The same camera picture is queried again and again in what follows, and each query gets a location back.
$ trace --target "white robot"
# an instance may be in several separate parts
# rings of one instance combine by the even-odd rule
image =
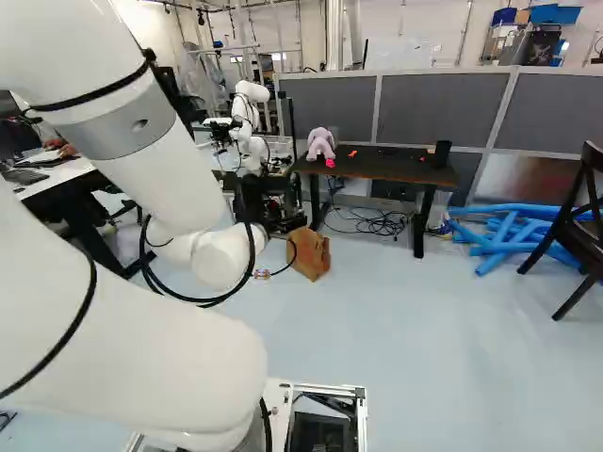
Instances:
[[[207,118],[204,121],[207,127],[212,122],[230,126],[230,138],[236,142],[238,151],[242,154],[242,166],[253,173],[258,173],[262,159],[267,161],[269,157],[267,142],[263,137],[253,135],[260,125],[260,114],[254,103],[264,103],[269,98],[270,92],[266,87],[241,80],[235,85],[231,118]]]
[[[259,252],[264,233],[250,224],[208,232],[226,208],[220,187],[110,0],[8,0],[0,55],[0,89],[153,215],[148,240],[172,239],[157,251],[214,287],[241,279],[250,238]],[[246,126],[243,135],[251,146]],[[254,426],[272,424],[275,450],[284,450],[288,413],[260,417],[257,407],[265,398],[290,410],[292,388],[267,378],[254,331],[95,265],[1,178],[0,211],[0,406],[94,416],[201,452],[258,450]],[[268,452],[269,437],[260,447]]]

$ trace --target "table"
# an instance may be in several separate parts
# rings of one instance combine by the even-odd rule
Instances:
[[[87,158],[80,157],[53,168],[33,170],[49,177],[16,193],[25,207],[34,215],[36,212],[52,211],[61,216],[92,259],[112,272],[130,279],[140,270],[140,260],[129,266],[120,263],[96,230],[89,210],[80,207],[86,201],[87,193],[110,185],[107,178]]]
[[[435,189],[439,186],[454,188],[459,177],[449,164],[441,169],[433,168],[421,159],[427,156],[426,148],[389,148],[379,146],[339,145],[334,150],[335,167],[325,165],[324,158],[308,162],[305,155],[292,167],[291,171],[310,176],[310,200],[312,203],[312,223],[310,228],[316,231],[330,208],[325,202],[320,207],[318,193],[318,175],[325,174],[363,179],[405,182],[425,187],[420,212],[413,217],[413,250],[415,257],[424,255],[423,235],[430,215]]]

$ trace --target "computer monitor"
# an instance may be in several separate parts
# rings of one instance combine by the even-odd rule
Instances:
[[[8,121],[20,114],[10,92],[0,90],[0,161],[14,159],[23,151],[41,146],[40,137],[29,125]]]

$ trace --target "black wooden chair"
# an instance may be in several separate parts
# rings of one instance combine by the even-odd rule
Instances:
[[[599,205],[603,197],[596,196],[595,171],[603,172],[603,150],[596,147],[591,141],[586,141],[582,146],[580,168],[574,184],[565,200],[559,215],[553,221],[550,230],[536,250],[518,269],[517,273],[526,274],[538,260],[543,257],[553,240],[561,243],[581,265],[584,273],[588,274],[584,282],[572,296],[553,315],[553,320],[561,320],[578,304],[584,294],[597,281],[603,280],[603,221]],[[574,209],[582,183],[586,180],[589,201]],[[577,216],[593,211],[592,222],[578,222]]]

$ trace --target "desk leg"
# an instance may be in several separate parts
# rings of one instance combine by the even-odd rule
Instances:
[[[425,186],[421,212],[418,215],[415,215],[413,218],[413,250],[417,259],[422,259],[425,255],[423,238],[425,234],[425,227],[427,226],[427,220],[430,217],[430,212],[432,210],[435,189],[436,186]]]
[[[310,174],[310,202],[312,203],[312,223],[310,229],[317,231],[331,208],[330,202],[324,202],[320,207],[320,192],[318,191],[318,175]]]
[[[90,257],[117,275],[123,272],[123,266],[115,257],[103,237],[96,231],[92,218],[86,209],[78,209],[74,199],[63,203],[61,213],[73,235],[82,243]]]
[[[312,203],[312,223],[310,223],[310,229],[316,231],[320,227],[320,223],[322,223],[317,174],[310,174],[310,203]]]

